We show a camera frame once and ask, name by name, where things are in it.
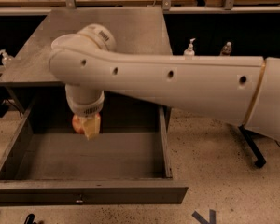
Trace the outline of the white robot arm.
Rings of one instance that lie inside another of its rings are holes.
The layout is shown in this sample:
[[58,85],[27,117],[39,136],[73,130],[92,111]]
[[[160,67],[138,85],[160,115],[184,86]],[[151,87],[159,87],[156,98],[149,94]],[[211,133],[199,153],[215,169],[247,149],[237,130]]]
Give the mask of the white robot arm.
[[112,34],[91,24],[52,42],[50,72],[71,110],[101,111],[104,93],[222,120],[280,142],[280,59],[253,56],[134,55],[115,51]]

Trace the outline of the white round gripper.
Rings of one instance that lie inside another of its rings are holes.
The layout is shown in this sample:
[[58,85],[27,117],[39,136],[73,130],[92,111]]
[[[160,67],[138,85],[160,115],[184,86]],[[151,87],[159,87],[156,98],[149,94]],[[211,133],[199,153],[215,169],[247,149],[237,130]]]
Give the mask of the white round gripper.
[[96,137],[100,133],[101,117],[97,113],[103,108],[104,92],[66,84],[65,94],[72,112],[80,117],[88,117],[82,122],[87,139]]

